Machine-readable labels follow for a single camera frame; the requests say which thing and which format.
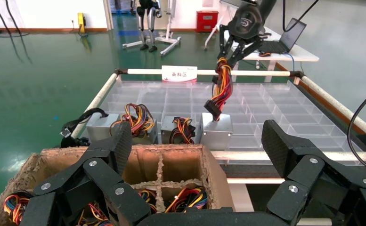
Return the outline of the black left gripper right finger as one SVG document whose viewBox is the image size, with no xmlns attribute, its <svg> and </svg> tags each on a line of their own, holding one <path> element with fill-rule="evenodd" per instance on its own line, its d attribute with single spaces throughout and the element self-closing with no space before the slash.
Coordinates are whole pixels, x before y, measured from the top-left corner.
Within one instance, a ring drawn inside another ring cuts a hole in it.
<svg viewBox="0 0 366 226">
<path fill-rule="evenodd" d="M 274 120 L 263 123 L 262 147 L 284 179 L 266 211 L 296 225 L 309 203 L 316 200 L 344 226 L 366 226 L 366 171 L 328 158 L 309 139 L 285 133 Z"/>
</svg>

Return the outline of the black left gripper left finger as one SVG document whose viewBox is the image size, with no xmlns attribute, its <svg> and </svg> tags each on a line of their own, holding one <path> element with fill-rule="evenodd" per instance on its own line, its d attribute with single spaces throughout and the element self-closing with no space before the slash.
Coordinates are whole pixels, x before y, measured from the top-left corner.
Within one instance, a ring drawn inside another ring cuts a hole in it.
<svg viewBox="0 0 366 226">
<path fill-rule="evenodd" d="M 151 209 L 122 178 L 131 151 L 131 127 L 122 122 L 111 137 L 92 142 L 75 164 L 34 188 L 21 225 L 72 226 L 92 202 L 112 225 L 138 225 Z"/>
</svg>

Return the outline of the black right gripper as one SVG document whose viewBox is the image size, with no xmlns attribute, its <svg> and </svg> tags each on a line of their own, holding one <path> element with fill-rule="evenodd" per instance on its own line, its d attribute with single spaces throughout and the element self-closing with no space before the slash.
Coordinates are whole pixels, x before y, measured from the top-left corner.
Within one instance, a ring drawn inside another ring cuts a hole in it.
<svg viewBox="0 0 366 226">
<path fill-rule="evenodd" d="M 232 47 L 237 38 L 243 40 L 249 40 L 255 37 L 258 33 L 259 26 L 263 21 L 259 5 L 257 3 L 244 3 L 236 11 L 231 24 L 223 25 L 219 27 L 219 47 L 220 52 L 218 59 L 225 58 L 228 54 L 228 50 Z M 225 32 L 228 32 L 228 39 L 225 39 Z M 262 39 L 256 37 L 254 42 L 246 47 L 244 41 L 241 41 L 233 52 L 232 56 L 228 60 L 228 65 L 234 67 L 236 63 L 250 53 L 257 50 L 262 45 Z"/>
</svg>

